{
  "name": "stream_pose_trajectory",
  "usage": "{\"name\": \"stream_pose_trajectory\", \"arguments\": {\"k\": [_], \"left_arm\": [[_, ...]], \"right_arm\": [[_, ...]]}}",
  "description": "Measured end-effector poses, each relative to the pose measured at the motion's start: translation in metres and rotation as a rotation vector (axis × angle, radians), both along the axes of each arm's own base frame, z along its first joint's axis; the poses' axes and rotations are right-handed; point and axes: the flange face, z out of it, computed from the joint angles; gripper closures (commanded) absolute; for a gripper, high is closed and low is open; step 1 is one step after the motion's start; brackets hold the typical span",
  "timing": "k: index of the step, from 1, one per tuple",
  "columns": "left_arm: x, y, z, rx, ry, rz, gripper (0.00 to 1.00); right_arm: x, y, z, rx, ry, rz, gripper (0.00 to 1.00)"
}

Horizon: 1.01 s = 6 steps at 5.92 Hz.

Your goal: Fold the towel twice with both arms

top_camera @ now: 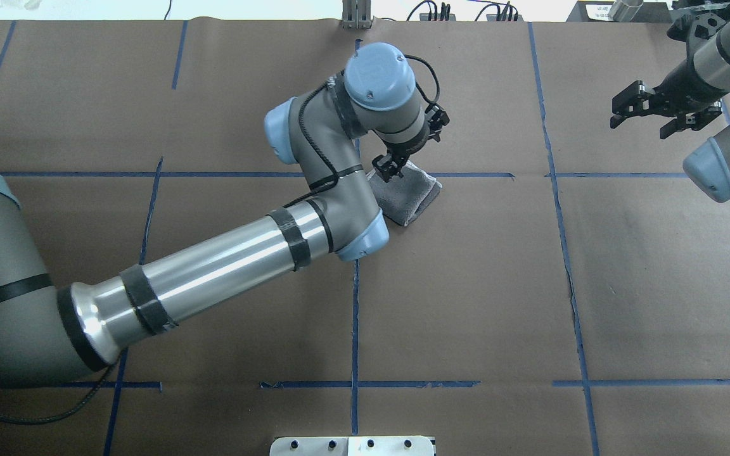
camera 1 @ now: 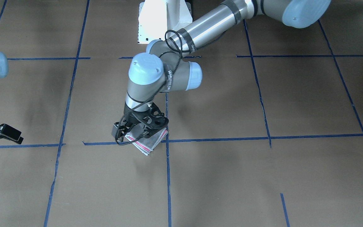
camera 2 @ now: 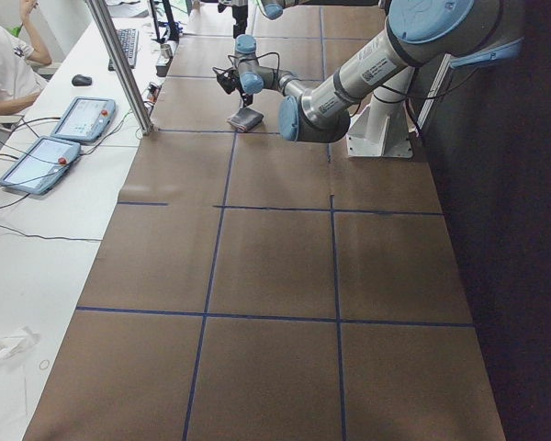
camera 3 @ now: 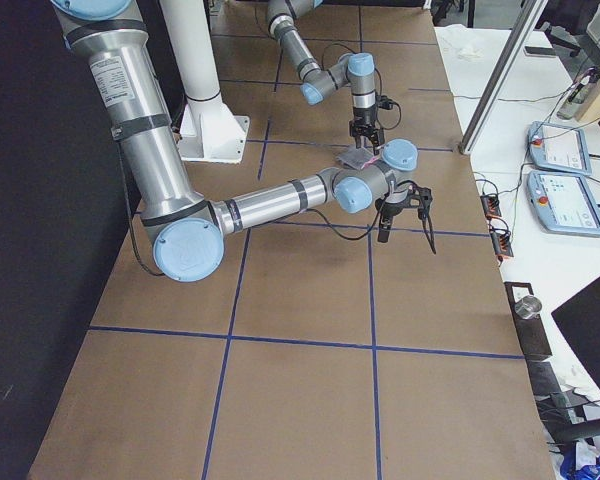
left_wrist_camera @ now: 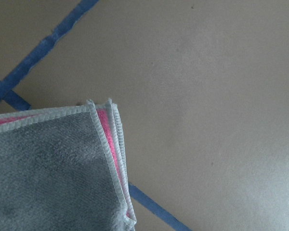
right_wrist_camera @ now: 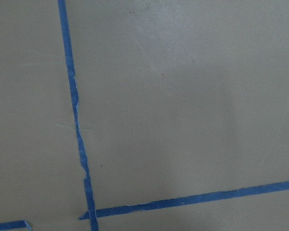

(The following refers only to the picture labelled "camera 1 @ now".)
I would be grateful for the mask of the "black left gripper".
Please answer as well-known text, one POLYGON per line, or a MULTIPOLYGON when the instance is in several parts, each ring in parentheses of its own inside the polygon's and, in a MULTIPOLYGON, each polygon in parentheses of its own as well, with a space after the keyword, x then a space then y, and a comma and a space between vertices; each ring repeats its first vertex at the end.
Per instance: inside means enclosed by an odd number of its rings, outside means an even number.
POLYGON ((129 108, 128 105, 125 104, 124 127, 126 128, 126 130, 131 130, 136 125, 141 125, 143 128, 149 128, 145 123, 142 123, 141 121, 143 120, 143 118, 145 118, 149 115, 150 107, 148 107, 147 105, 143 105, 142 107, 145 108, 145 111, 139 112, 136 110, 131 110, 131 108, 129 108))

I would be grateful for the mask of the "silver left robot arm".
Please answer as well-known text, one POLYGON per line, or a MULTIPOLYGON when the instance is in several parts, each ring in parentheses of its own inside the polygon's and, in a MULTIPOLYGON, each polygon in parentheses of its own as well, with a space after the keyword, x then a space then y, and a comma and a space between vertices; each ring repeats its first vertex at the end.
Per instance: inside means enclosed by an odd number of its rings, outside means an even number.
POLYGON ((124 115, 113 127, 127 133, 142 125, 146 135, 165 128, 169 121, 153 103, 155 95, 198 88, 203 79, 201 67, 182 58, 216 42, 241 21, 264 15, 288 27, 302 29, 314 24, 330 3, 330 0, 225 0, 186 27, 166 31, 163 40, 151 41, 144 53, 132 58, 124 115))

